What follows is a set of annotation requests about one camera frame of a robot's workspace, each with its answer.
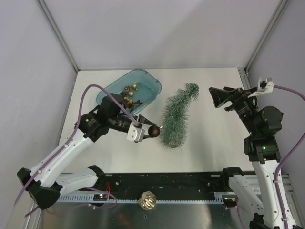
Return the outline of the dark brown ball ornament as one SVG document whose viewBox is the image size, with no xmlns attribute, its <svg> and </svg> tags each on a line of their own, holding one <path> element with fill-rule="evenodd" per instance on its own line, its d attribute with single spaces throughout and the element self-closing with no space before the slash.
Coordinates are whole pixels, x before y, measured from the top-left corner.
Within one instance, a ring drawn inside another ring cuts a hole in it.
<svg viewBox="0 0 305 229">
<path fill-rule="evenodd" d="M 148 129 L 148 135 L 151 137 L 151 138 L 156 138 L 160 135 L 160 128 L 156 125 L 152 125 L 149 127 Z"/>
</svg>

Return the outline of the small frosted christmas tree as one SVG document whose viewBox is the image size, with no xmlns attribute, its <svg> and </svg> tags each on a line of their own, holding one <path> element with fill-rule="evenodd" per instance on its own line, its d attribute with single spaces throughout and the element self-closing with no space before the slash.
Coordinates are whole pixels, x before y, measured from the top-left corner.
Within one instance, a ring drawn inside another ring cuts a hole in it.
<svg viewBox="0 0 305 229">
<path fill-rule="evenodd" d="M 185 83 L 173 96 L 168 97 L 162 115 L 161 143 L 167 148 L 181 147 L 187 138 L 190 105 L 199 97 L 196 83 Z"/>
</svg>

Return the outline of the gold mirror ball ornament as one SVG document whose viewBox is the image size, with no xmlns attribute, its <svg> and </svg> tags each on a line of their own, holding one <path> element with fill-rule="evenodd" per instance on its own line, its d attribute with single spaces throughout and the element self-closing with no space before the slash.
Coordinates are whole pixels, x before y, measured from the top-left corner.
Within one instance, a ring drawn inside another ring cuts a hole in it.
<svg viewBox="0 0 305 229">
<path fill-rule="evenodd" d="M 143 192 L 139 199 L 139 205 L 144 210 L 155 209 L 157 205 L 156 195 L 150 191 Z"/>
</svg>

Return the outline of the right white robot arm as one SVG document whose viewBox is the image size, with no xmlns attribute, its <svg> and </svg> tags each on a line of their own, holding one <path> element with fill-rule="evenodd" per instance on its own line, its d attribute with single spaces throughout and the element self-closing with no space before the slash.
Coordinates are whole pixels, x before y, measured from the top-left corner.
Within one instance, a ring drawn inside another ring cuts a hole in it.
<svg viewBox="0 0 305 229">
<path fill-rule="evenodd" d="M 255 171 L 261 197 L 246 184 L 242 170 L 238 167 L 223 169 L 226 176 L 220 179 L 224 191 L 234 191 L 237 201 L 252 215 L 250 229 L 298 229 L 299 226 L 289 208 L 285 195 L 281 167 L 288 159 L 281 158 L 275 134 L 282 129 L 283 113 L 274 106 L 258 110 L 257 96 L 271 93 L 275 88 L 269 84 L 265 88 L 224 87 L 209 88 L 214 106 L 221 107 L 231 102 L 226 111 L 236 111 L 249 132 L 244 139 L 244 153 Z"/>
</svg>

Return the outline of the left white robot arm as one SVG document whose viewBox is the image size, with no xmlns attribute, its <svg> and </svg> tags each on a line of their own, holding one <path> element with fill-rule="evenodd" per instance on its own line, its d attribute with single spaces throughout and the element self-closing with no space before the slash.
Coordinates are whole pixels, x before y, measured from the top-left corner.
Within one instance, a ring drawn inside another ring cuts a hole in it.
<svg viewBox="0 0 305 229">
<path fill-rule="evenodd" d="M 99 191 L 104 188 L 106 174 L 96 165 L 67 175 L 62 175 L 62 171 L 78 154 L 108 134 L 110 129 L 127 133 L 127 140 L 135 143 L 159 136 L 160 128 L 144 116 L 135 116 L 137 123 L 134 124 L 121 113 L 119 106 L 123 103 L 120 94 L 103 97 L 101 104 L 82 115 L 72 134 L 39 165 L 31 169 L 21 168 L 17 172 L 17 177 L 38 208 L 48 209 L 61 196 L 76 190 L 91 187 Z"/>
</svg>

